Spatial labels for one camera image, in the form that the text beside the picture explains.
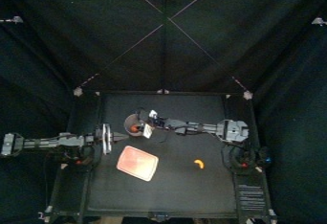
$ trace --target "black fabric backdrop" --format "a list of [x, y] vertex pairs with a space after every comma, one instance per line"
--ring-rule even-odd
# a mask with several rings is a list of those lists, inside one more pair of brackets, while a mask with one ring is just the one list
[[[2, 136], [65, 131], [74, 89], [91, 77], [83, 89], [242, 92], [234, 76], [256, 93], [261, 139], [273, 148], [274, 208], [288, 223], [326, 223], [327, 28], [312, 25], [327, 17], [326, 0], [0, 0], [0, 6], [0, 19], [25, 20], [0, 23]], [[45, 157], [30, 161], [0, 162], [2, 223], [33, 223], [19, 219], [45, 209]]]

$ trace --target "red plate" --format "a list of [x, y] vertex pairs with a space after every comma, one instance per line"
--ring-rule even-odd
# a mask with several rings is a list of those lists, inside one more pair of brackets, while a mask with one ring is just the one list
[[141, 149], [126, 146], [118, 161], [118, 169], [150, 181], [157, 172], [159, 158]]

